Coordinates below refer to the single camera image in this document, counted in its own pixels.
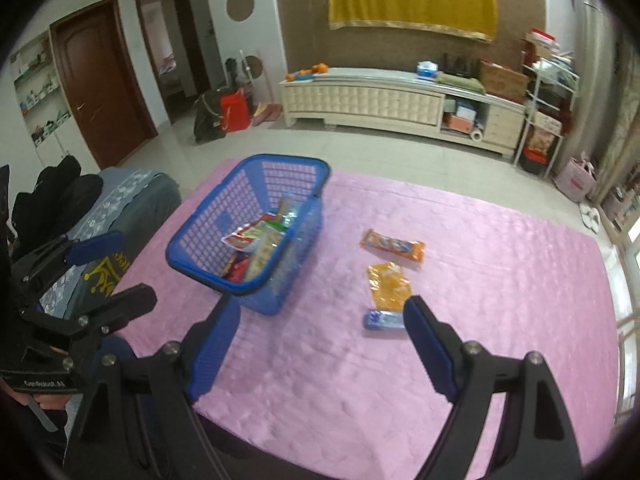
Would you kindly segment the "left hand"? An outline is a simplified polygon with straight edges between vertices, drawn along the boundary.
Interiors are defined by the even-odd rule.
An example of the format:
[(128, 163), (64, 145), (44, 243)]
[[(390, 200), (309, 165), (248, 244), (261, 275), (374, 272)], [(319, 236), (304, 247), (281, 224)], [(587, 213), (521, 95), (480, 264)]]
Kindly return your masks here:
[(36, 394), (30, 396), (27, 393), (14, 391), (4, 380), (0, 380), (1, 390), (19, 404), (28, 405), (29, 400), (36, 402), (45, 411), (64, 410), (72, 397), (70, 394)]

